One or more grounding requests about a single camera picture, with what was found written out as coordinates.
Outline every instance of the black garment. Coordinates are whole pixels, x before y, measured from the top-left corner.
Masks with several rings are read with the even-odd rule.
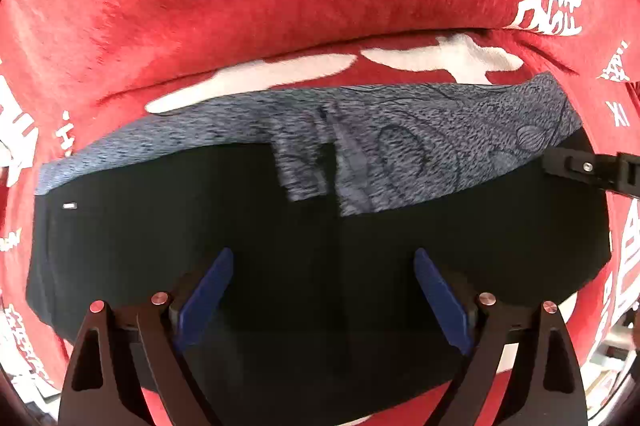
[[[591,151],[583,131],[562,145]],[[341,218],[333,195],[289,202],[268,145],[204,147],[71,181],[36,197],[35,220],[28,301],[70,341],[91,301],[140,303],[232,249],[234,279],[186,353],[228,426],[335,426],[450,379],[460,355],[414,279],[419,247],[479,291],[530,305],[563,301],[610,256],[604,193],[540,160]]]

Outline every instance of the metal screw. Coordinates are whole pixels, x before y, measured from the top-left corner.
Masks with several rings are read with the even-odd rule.
[[[491,292],[483,292],[478,296],[478,299],[480,300],[482,305],[486,305],[487,307],[495,305],[495,296],[491,294]]]
[[[166,292],[156,292],[151,296],[151,303],[154,305],[164,305],[167,301],[169,301],[169,294]]]
[[[102,312],[104,310],[104,301],[95,300],[93,303],[91,303],[91,305],[89,305],[89,310],[91,310],[94,314]]]
[[[555,314],[558,312],[558,305],[553,303],[553,301],[545,301],[542,303],[542,308],[546,311],[547,314]]]

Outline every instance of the black clamp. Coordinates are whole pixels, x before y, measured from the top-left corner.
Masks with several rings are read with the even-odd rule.
[[[542,167],[550,175],[640,199],[640,157],[637,155],[595,155],[549,148],[543,155]]]
[[[222,426],[180,348],[196,340],[195,323],[208,319],[228,284],[232,255],[225,251],[209,269],[198,269],[171,293],[158,292],[142,305],[91,304],[66,373],[60,426],[153,424],[131,343],[142,343],[172,424]],[[447,340],[465,354],[425,426],[473,426],[508,343],[519,343],[518,352],[494,426],[587,425],[580,366],[556,304],[517,307],[478,294],[462,275],[438,269],[424,250],[416,253],[414,266]]]

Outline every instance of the red garment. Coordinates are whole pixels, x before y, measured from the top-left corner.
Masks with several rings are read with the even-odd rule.
[[[536,9],[522,10],[519,18],[518,6]],[[13,305],[11,312],[21,316],[28,333],[30,343],[21,345],[25,355],[34,369],[46,371],[57,386],[62,384],[67,351],[29,310],[24,290],[37,168],[62,158],[61,145],[72,138],[68,149],[78,151],[142,117],[147,102],[224,66],[266,57],[277,60],[273,56],[286,52],[298,52],[293,54],[297,56],[315,45],[377,34],[459,29],[479,46],[503,48],[523,60],[516,71],[487,72],[491,83],[513,84],[550,70],[580,113],[596,152],[640,155],[640,104],[630,87],[640,73],[639,7],[639,0],[2,0],[0,74],[10,88],[10,94],[0,91],[2,113],[9,114],[13,97],[21,112],[34,120],[20,128],[26,138],[8,146],[25,167],[13,167],[19,176],[6,194],[0,232],[2,297],[5,306]],[[549,27],[551,19],[559,24]],[[527,28],[532,21],[530,31],[502,30],[513,24]],[[536,33],[536,28],[546,35]],[[559,32],[573,35],[549,35]],[[441,32],[373,39],[366,47],[430,46],[436,44],[436,35]],[[418,73],[374,63],[359,54],[362,46],[337,43],[303,51],[302,55],[352,52],[358,59],[340,74],[295,87],[454,81],[446,70]],[[69,112],[68,120],[64,111]],[[0,115],[2,142],[15,137],[20,120],[28,122]],[[37,144],[33,166],[28,167],[33,129],[38,130]],[[640,293],[638,204],[619,195],[608,195],[607,200],[612,260],[579,292],[568,323],[580,362],[604,336],[612,317]],[[506,377],[497,377],[482,424],[495,414]],[[442,389],[433,390],[366,424],[422,424],[441,394]]]

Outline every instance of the gray heathered fabric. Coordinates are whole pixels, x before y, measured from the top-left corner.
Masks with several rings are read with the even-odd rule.
[[[40,170],[36,193],[163,155],[271,143],[290,199],[326,193],[316,167],[335,143],[344,215],[442,197],[538,157],[580,128],[550,73],[516,86],[406,84],[270,90],[149,115]]]

